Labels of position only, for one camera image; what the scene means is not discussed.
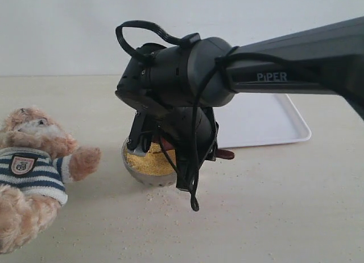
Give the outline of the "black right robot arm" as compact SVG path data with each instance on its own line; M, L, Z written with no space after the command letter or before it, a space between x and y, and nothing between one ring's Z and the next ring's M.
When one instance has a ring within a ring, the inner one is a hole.
M116 90L136 110L127 147L144 153L156 128L176 149L207 150L216 125L206 110L237 93L337 94L363 107L363 18L246 46L198 33L182 38L129 20L115 34L131 57Z

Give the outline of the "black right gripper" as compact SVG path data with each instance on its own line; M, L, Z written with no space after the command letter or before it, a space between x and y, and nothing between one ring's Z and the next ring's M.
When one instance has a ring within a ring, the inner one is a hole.
M156 130L145 130L145 113L166 115L171 112L171 49L146 43L132 49L130 56L115 95L138 111L131 126L127 148L147 154Z

